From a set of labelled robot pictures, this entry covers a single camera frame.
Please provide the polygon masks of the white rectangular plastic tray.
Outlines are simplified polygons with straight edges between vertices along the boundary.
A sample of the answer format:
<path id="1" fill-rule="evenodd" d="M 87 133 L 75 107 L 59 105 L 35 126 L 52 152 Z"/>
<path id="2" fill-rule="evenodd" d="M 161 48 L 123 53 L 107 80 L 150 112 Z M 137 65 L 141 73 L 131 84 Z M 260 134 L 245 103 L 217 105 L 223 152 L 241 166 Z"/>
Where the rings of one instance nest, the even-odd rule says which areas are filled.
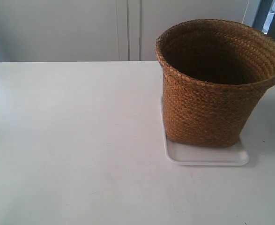
<path id="1" fill-rule="evenodd" d="M 163 129 L 164 152 L 166 158 L 182 166 L 244 166 L 250 156 L 239 139 L 228 148 L 205 148 L 181 144 L 169 140 Z"/>

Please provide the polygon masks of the brown woven straw basket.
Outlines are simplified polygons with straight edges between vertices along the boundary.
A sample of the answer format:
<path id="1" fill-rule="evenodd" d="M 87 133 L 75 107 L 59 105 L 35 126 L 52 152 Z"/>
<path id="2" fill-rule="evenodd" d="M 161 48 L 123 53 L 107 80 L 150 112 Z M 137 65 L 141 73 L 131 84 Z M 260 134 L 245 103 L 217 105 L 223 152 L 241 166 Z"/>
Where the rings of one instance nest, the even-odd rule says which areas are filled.
<path id="1" fill-rule="evenodd" d="M 163 72 L 163 124 L 173 142 L 234 145 L 275 86 L 275 40 L 238 22 L 179 23 L 157 38 L 155 52 Z"/>

